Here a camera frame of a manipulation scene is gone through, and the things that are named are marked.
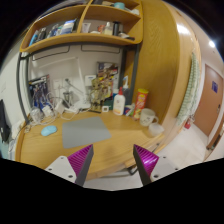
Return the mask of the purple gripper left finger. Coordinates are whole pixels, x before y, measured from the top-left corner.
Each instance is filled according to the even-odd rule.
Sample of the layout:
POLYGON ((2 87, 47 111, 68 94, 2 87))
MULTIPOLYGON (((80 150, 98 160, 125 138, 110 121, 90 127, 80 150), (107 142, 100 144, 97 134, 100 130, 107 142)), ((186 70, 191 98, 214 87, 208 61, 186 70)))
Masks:
POLYGON ((94 155, 93 145, 88 145, 70 156, 59 156, 46 171, 83 186, 94 155))

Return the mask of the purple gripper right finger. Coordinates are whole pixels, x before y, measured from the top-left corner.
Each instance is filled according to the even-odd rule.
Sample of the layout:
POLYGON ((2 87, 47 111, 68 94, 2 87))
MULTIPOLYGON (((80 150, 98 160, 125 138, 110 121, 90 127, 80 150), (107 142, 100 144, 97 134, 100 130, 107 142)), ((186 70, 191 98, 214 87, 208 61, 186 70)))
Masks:
POLYGON ((136 161, 141 182, 144 186, 178 170, 166 156, 159 157, 138 145, 133 146, 133 156, 136 161))

